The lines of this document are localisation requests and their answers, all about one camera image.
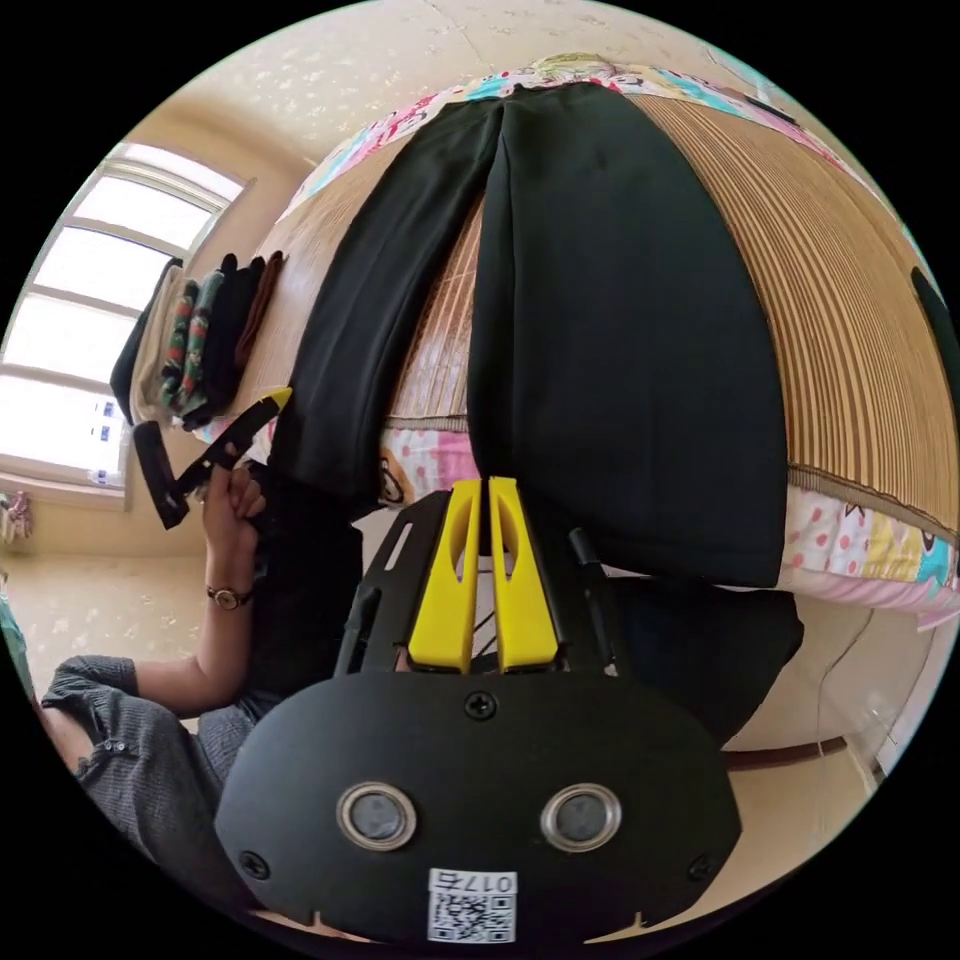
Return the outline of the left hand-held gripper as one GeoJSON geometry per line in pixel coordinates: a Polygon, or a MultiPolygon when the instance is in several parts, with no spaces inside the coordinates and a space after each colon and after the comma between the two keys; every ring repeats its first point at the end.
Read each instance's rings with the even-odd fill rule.
{"type": "Polygon", "coordinates": [[[169,483],[166,511],[188,512],[188,498],[209,481],[213,468],[232,470],[251,447],[256,434],[280,415],[291,396],[290,387],[273,390],[238,416],[200,457],[169,483]]]}

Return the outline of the person's left hand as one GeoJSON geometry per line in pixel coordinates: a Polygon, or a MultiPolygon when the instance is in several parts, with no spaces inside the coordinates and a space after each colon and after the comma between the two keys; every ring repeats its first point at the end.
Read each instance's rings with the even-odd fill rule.
{"type": "Polygon", "coordinates": [[[258,539],[252,520],[264,506],[260,484],[246,467],[215,465],[201,511],[208,547],[226,552],[252,550],[258,539]]]}

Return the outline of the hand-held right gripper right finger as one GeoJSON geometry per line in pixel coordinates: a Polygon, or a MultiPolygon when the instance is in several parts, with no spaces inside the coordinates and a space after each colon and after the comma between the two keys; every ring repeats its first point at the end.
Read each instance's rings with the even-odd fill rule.
{"type": "Polygon", "coordinates": [[[558,641],[517,482],[488,482],[493,600],[502,673],[549,668],[558,641]]]}

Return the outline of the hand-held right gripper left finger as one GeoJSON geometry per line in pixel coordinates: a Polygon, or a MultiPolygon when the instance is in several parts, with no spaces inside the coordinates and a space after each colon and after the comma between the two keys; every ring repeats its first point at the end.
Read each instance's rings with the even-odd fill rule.
{"type": "Polygon", "coordinates": [[[482,481],[456,483],[446,499],[420,607],[407,645],[423,670],[467,673],[476,612],[482,481]]]}

